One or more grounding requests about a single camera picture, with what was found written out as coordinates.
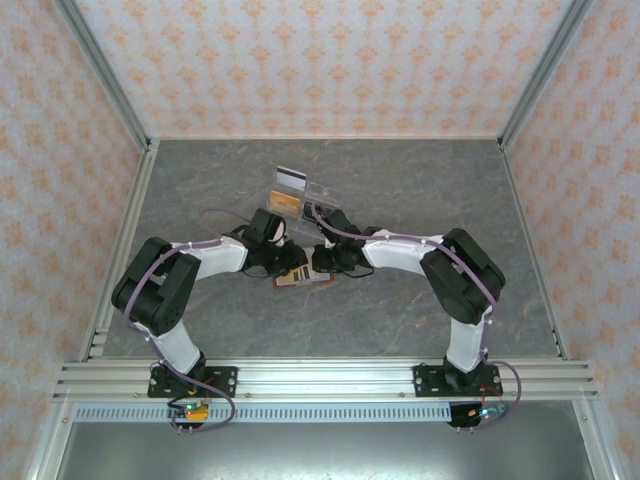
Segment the aluminium frame leg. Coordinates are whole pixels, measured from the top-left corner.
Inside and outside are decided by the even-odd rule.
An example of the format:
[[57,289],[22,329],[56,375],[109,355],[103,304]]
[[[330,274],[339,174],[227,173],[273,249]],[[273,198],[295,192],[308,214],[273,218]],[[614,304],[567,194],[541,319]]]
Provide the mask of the aluminium frame leg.
[[616,480],[592,402],[573,400],[572,405],[594,480]]
[[45,417],[27,480],[56,480],[73,427],[77,404],[53,403]]

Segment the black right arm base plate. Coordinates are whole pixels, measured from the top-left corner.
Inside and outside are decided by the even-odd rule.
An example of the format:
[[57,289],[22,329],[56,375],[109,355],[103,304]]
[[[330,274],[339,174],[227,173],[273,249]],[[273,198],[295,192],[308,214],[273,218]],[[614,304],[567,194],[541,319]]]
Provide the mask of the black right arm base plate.
[[462,373],[449,365],[419,364],[413,367],[413,386],[417,397],[501,396],[502,381],[497,366],[480,363]]

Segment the left controller circuit board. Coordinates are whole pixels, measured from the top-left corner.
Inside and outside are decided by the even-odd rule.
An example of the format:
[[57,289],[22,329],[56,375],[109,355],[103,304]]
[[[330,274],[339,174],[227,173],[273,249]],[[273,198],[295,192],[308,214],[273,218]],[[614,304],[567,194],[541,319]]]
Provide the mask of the left controller circuit board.
[[178,427],[199,428],[209,418],[208,405],[200,400],[182,403],[180,399],[173,399],[167,406],[170,410],[169,418]]

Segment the white magnetic stripe card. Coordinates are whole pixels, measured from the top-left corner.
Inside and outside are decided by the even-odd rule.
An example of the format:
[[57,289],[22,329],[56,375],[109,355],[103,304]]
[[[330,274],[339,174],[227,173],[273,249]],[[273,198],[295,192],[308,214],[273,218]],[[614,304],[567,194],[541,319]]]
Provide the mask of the white magnetic stripe card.
[[307,175],[297,170],[277,166],[274,180],[277,185],[293,190],[304,191],[307,184]]

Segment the clear acrylic card stand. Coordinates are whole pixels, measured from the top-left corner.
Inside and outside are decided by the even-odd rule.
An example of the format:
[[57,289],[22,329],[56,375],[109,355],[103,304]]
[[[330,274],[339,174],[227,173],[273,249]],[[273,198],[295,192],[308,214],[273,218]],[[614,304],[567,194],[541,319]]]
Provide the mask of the clear acrylic card stand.
[[311,213],[311,206],[315,204],[317,207],[321,208],[323,211],[335,210],[341,206],[344,194],[339,191],[332,189],[328,186],[320,185],[318,183],[312,182],[307,177],[306,189],[304,191],[298,191],[289,189],[275,183],[273,177],[272,187],[269,191],[269,194],[272,190],[278,190],[289,195],[297,196],[301,199],[301,207],[299,210],[299,214],[297,217],[291,217],[287,215],[281,215],[277,212],[274,212],[268,207],[269,194],[267,198],[267,207],[273,213],[282,216],[287,222],[287,232],[292,235],[295,233],[298,236],[304,236],[306,238],[313,238],[315,241],[322,242],[324,240],[323,235],[321,234],[318,224],[316,223],[315,218]]

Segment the aluminium mounting rail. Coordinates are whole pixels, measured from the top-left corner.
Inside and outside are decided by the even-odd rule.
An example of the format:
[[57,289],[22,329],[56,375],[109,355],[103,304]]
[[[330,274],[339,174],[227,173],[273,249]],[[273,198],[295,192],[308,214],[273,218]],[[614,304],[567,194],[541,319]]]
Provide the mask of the aluminium mounting rail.
[[[499,368],[503,398],[523,401],[597,400],[603,388],[586,361],[559,357],[510,358]],[[415,397],[412,368],[439,365],[439,359],[412,357],[228,358],[214,366],[233,366],[239,380],[236,399],[247,402],[357,400],[400,402]],[[62,367],[57,401],[142,401],[150,378],[149,359],[93,358]]]

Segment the orange card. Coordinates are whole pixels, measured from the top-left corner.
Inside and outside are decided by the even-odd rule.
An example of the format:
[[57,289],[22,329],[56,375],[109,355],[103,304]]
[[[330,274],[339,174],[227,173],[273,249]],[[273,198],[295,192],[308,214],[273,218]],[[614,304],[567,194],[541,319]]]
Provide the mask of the orange card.
[[272,190],[269,194],[268,207],[278,214],[297,217],[301,207],[301,199],[278,190]]

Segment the aluminium frame post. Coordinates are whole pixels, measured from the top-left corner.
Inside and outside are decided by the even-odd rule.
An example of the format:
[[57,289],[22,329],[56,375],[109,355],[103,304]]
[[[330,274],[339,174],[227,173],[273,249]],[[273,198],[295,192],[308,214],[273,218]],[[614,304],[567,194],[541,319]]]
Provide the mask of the aluminium frame post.
[[534,108],[565,50],[580,29],[593,2],[594,0],[571,0],[569,8],[516,102],[503,132],[497,137],[497,143],[503,153],[506,153],[514,144],[517,134]]
[[81,51],[102,84],[134,143],[142,151],[147,151],[151,139],[134,111],[76,0],[52,0],[52,2],[74,35]]

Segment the brown leather card holder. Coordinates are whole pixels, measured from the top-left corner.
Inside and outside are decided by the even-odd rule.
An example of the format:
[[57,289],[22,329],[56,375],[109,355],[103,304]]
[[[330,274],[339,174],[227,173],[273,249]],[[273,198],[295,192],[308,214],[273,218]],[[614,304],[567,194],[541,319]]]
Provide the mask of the brown leather card holder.
[[324,284],[324,283],[331,283],[335,280],[335,275],[333,273],[318,273],[318,272],[315,272],[311,267],[309,267],[309,270],[312,275],[312,279],[310,281],[303,282],[303,283],[286,283],[284,281],[284,277],[286,275],[284,275],[284,276],[276,277],[273,280],[273,286],[276,289],[297,288],[297,287],[315,286],[315,285]]

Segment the grey metal panel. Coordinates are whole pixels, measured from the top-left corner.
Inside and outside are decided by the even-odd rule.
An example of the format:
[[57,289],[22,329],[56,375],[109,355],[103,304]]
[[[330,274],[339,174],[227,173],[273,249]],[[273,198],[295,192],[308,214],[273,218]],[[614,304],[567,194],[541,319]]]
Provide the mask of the grey metal panel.
[[73,427],[56,480],[594,480],[571,427],[505,423],[237,424],[179,435],[164,424]]

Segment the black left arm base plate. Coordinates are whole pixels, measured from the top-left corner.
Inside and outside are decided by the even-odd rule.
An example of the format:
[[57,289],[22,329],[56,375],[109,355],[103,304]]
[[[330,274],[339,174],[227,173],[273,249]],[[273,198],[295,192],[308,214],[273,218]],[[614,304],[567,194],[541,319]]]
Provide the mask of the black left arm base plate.
[[[195,379],[215,387],[229,397],[235,396],[238,369],[228,366],[204,366],[197,369]],[[156,365],[150,371],[147,388],[149,398],[220,398],[219,394],[187,382],[167,367]]]

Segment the controller circuit board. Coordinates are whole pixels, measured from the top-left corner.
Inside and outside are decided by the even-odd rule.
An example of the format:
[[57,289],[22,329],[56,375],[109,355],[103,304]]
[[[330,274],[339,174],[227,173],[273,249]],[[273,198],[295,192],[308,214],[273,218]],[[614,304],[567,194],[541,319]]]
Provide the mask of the controller circuit board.
[[508,411],[503,403],[454,402],[450,404],[451,419],[448,425],[455,429],[475,429],[483,422],[502,418]]
[[180,399],[173,399],[167,406],[170,410],[169,418],[178,427],[199,428],[209,418],[208,405],[200,400],[182,403]]

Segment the aluminium table edge rail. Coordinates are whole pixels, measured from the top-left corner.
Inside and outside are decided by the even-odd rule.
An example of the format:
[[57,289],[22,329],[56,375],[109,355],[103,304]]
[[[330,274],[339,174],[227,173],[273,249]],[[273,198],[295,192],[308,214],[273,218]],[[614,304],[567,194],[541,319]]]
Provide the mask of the aluminium table edge rail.
[[95,306],[92,319],[88,323],[86,333],[78,356],[81,363],[101,356],[103,345],[109,333],[114,308],[111,304],[112,292],[127,265],[131,245],[139,221],[140,212],[148,189],[153,167],[155,164],[160,140],[151,138],[143,149],[135,180],[125,205],[117,237],[113,245],[113,252],[106,270],[102,290]]
[[551,295],[547,286],[547,282],[546,282],[547,278],[545,276],[543,265],[540,262],[538,252],[536,250],[536,245],[532,237],[532,231],[529,225],[529,221],[527,220],[527,216],[525,214],[524,203],[519,194],[516,181],[515,181],[515,175],[513,173],[513,169],[509,162],[508,152],[506,148],[503,147],[501,144],[498,144],[498,146],[500,149],[502,163],[504,165],[507,179],[513,194],[514,203],[515,203],[515,206],[519,215],[519,219],[522,225],[527,248],[531,257],[532,265],[536,275],[536,281],[540,291],[541,300],[544,304],[546,316],[550,325],[550,331],[552,333],[552,336],[556,344],[558,357],[563,361],[568,361],[572,359],[571,351],[567,344],[566,335],[565,335],[565,332],[563,331],[562,325],[559,323],[557,319],[554,301],[551,298]]

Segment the right controller circuit board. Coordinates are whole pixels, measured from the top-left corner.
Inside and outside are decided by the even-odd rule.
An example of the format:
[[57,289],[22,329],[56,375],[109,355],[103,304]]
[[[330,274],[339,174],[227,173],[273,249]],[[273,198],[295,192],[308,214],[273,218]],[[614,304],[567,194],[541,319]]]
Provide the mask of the right controller circuit board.
[[454,402],[450,404],[451,419],[448,425],[455,429],[475,429],[483,422],[502,418],[508,411],[503,403]]

